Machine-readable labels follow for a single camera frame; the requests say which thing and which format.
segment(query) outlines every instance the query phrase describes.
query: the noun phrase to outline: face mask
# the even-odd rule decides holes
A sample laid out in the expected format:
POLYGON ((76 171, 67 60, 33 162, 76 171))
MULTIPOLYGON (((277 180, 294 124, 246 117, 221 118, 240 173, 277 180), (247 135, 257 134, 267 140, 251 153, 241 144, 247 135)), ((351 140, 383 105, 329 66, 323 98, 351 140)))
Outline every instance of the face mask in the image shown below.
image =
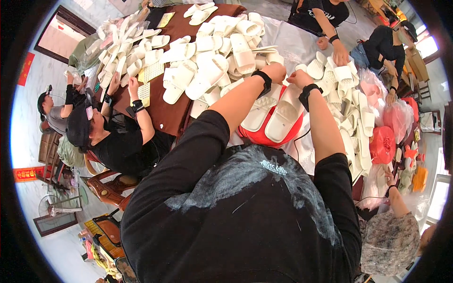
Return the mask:
POLYGON ((399 39, 404 45, 412 46, 412 45, 413 45, 412 40, 410 40, 410 39, 407 38, 407 36, 405 35, 403 29, 404 29, 404 28, 401 27, 400 30, 398 31, 398 39, 399 39))

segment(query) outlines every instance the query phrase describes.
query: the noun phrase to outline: black t-shirt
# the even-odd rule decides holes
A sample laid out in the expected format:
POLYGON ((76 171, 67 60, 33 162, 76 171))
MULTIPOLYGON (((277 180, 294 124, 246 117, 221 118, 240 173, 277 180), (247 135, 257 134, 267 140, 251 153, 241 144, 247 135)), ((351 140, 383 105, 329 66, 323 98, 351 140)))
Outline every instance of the black t-shirt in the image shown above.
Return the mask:
POLYGON ((322 35, 324 32, 314 17, 314 8, 323 10, 327 19, 335 28, 349 17, 349 9, 343 2, 334 5, 330 0, 304 0, 302 6, 298 9, 298 13, 291 17, 290 23, 315 35, 322 35))
POLYGON ((314 183, 283 151, 226 149, 204 111, 137 186, 121 243, 140 282, 351 282, 361 254, 344 154, 314 183))
POLYGON ((112 119, 104 123, 104 129, 110 131, 110 135, 93 146, 91 151, 110 170, 146 176, 159 159, 170 151, 172 136, 156 131, 154 137, 142 145, 143 136, 139 126, 135 123, 135 127, 125 128, 128 128, 127 132, 118 133, 118 127, 112 119))
POLYGON ((384 65, 384 59, 389 61, 396 60, 395 68, 398 72, 398 80, 401 79, 406 53, 403 45, 393 45, 392 28, 380 25, 374 29, 370 39, 363 43, 366 57, 370 66, 375 69, 381 69, 384 65), (379 61, 379 54, 382 54, 382 61, 379 61))

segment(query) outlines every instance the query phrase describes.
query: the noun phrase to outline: red banner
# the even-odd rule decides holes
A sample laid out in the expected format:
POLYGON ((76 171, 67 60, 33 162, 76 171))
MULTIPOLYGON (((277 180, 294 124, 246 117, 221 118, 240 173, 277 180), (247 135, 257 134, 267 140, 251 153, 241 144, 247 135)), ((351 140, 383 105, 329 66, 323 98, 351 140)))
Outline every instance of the red banner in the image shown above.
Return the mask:
MULTIPOLYGON (((47 167, 46 177, 50 177, 50 171, 52 166, 47 167)), ((42 176, 44 175, 44 166, 39 167, 30 167, 30 168, 16 168, 13 169, 14 174, 14 181, 16 183, 19 182, 30 182, 37 180, 36 175, 42 176)))
POLYGON ((27 76, 30 71, 31 63, 33 62, 34 54, 28 52, 27 57, 25 58, 24 66, 22 67, 22 71, 20 72, 19 79, 17 80, 17 84, 20 86, 25 86, 27 81, 27 76))

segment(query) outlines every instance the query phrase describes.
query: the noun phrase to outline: black cap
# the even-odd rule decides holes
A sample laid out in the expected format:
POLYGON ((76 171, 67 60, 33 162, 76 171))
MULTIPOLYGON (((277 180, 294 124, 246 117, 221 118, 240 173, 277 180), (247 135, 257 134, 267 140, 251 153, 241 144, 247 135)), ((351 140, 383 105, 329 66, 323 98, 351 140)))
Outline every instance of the black cap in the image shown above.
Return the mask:
POLYGON ((417 30, 415 29, 414 25, 410 21, 402 21, 401 27, 403 27, 407 33, 412 37, 412 41, 415 43, 418 41, 417 39, 417 30))
POLYGON ((87 104, 82 103, 72 110, 67 118, 66 136, 77 147, 87 147, 90 143, 91 121, 87 117, 87 104))

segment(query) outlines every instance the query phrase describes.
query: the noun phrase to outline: gray shirt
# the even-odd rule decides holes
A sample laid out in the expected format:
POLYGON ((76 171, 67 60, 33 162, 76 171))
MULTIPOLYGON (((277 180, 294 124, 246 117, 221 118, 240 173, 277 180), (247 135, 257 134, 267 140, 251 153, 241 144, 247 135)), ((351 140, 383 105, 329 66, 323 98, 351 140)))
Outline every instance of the gray shirt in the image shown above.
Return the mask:
POLYGON ((66 134, 66 122, 67 118, 61 117, 61 109, 64 106, 54 106, 50 112, 46 115, 46 119, 49 122, 49 126, 57 131, 59 134, 66 134))

